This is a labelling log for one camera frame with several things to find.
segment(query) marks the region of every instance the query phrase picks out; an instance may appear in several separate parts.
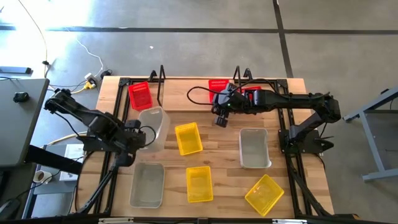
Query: red basket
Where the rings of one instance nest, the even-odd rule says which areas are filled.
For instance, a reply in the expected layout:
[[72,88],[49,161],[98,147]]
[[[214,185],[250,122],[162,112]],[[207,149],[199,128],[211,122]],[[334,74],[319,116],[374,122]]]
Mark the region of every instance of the red basket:
[[152,107],[148,82],[142,82],[129,86],[131,107],[135,110],[144,110]]
[[[217,92],[225,90],[225,87],[229,83],[229,80],[209,80],[209,89]],[[213,102],[214,93],[209,92],[210,103]]]
[[[244,94],[245,90],[261,90],[261,86],[253,86],[253,87],[247,87],[247,88],[242,88],[242,94]],[[249,99],[253,100],[253,95],[249,95]]]

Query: wooden workbench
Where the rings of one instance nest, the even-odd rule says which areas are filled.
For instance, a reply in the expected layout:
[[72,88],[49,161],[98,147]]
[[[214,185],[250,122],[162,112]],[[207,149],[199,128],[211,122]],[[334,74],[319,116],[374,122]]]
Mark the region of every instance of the wooden workbench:
[[[120,77],[105,77],[99,94],[96,109],[113,112]],[[129,204],[134,165],[119,170],[112,216],[134,217],[224,217],[260,218],[261,216],[245,201],[244,196],[264,174],[271,176],[285,191],[285,194],[268,213],[266,218],[293,217],[292,199],[284,156],[280,153],[277,132],[280,129],[277,111],[258,115],[231,114],[227,128],[213,124],[214,114],[209,106],[194,105],[186,98],[186,92],[193,86],[208,87],[210,77],[170,77],[162,84],[160,100],[170,116],[171,125],[163,151],[138,153],[136,162],[158,162],[165,167],[165,185],[162,205],[157,209],[132,208]],[[306,93],[303,79],[288,79],[292,93]],[[260,84],[262,89],[269,89]],[[154,105],[157,105],[157,84],[150,83]],[[195,101],[208,102],[208,92],[193,90],[190,95]],[[129,110],[128,119],[136,119],[139,112]],[[294,110],[295,121],[301,123],[311,114],[310,110]],[[198,124],[203,151],[188,156],[180,156],[174,127],[180,124]],[[269,155],[272,166],[267,169],[243,169],[239,162],[238,135],[241,128],[265,127],[269,135]],[[80,206],[97,187],[103,152],[96,152],[87,160],[80,178],[78,203]],[[317,200],[330,213],[333,213],[325,171],[319,158],[311,154],[303,155],[303,164],[308,188]],[[195,166],[210,166],[214,200],[205,203],[188,203],[185,169]],[[304,211],[303,198],[297,186],[300,208]],[[104,191],[102,207],[106,203],[108,189]]]

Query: concrete floor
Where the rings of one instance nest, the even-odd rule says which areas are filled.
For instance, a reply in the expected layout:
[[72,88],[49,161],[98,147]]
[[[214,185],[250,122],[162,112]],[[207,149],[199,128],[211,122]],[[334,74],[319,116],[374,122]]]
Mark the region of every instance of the concrete floor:
[[[110,0],[58,0],[39,1],[37,7],[26,4],[45,26],[277,28],[272,0],[124,0],[117,4]],[[394,0],[279,0],[279,5],[285,29],[398,29],[398,2]],[[0,22],[20,25],[18,31],[0,31],[0,61],[28,65],[35,69],[34,77],[41,76],[38,63],[43,60],[43,45],[25,12],[8,1]],[[249,67],[255,77],[286,77],[278,34],[65,31],[46,32],[45,36],[49,61],[55,60],[48,74],[54,85],[77,84],[88,72],[96,73],[100,68],[98,60],[87,55],[74,37],[101,56],[115,75],[149,75],[164,64],[166,75],[231,76],[240,65]],[[397,37],[287,34],[286,41],[294,77],[304,78],[310,92],[332,92],[340,102],[341,113],[347,114],[398,84]],[[76,95],[76,100],[94,108],[97,97],[98,92],[90,90]],[[398,108],[398,101],[392,107]],[[78,131],[85,130],[74,119],[70,121]],[[51,132],[44,131],[48,126],[53,127]],[[32,143],[41,146],[70,133],[64,121],[43,111]],[[335,136],[335,147],[324,156],[335,212],[396,223],[398,178],[368,184],[361,179],[361,175],[376,171],[376,165],[360,121],[328,125],[325,135]],[[391,152],[391,158],[396,166],[398,153]],[[59,215],[67,212],[64,205],[69,205],[70,195],[42,195],[37,203],[46,209],[36,206],[33,216]]]

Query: yellow basket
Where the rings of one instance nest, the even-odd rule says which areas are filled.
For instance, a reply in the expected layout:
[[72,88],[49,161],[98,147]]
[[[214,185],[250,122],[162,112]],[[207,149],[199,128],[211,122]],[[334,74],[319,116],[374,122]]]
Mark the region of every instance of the yellow basket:
[[196,123],[176,126],[175,134],[177,135],[178,149],[181,156],[203,150]]
[[187,196],[190,203],[213,200],[209,166],[187,168]]
[[281,187],[266,174],[261,177],[244,198],[264,217],[283,194],[284,191]]

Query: plastic container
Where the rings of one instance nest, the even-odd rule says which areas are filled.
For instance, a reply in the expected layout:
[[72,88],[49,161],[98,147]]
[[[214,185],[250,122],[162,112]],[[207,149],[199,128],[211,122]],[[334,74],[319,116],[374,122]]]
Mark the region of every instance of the plastic container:
[[166,142],[167,133],[170,127],[170,118],[167,113],[160,107],[143,110],[139,113],[138,120],[141,122],[141,126],[150,126],[155,132],[149,128],[142,128],[141,130],[146,133],[146,144],[150,143],[153,138],[155,141],[147,147],[140,149],[142,152],[159,152],[164,149]]
[[[209,80],[209,89],[217,92],[225,90],[229,80]],[[213,102],[214,93],[209,91],[210,103]]]
[[187,196],[190,203],[213,200],[209,166],[187,168]]
[[[253,87],[247,87],[247,88],[242,88],[242,94],[244,94],[245,90],[261,90],[261,86],[253,86]],[[253,95],[249,95],[249,99],[253,100]]]
[[183,124],[175,127],[180,155],[185,156],[203,150],[198,126],[196,123]]
[[131,107],[135,110],[144,110],[152,107],[148,82],[142,82],[129,86]]
[[135,165],[130,205],[134,208],[159,208],[164,189],[162,164],[139,162]]
[[265,128],[243,128],[239,132],[239,154],[243,168],[268,168],[267,130]]
[[283,194],[284,191],[281,187],[266,174],[261,177],[244,198],[264,217]]

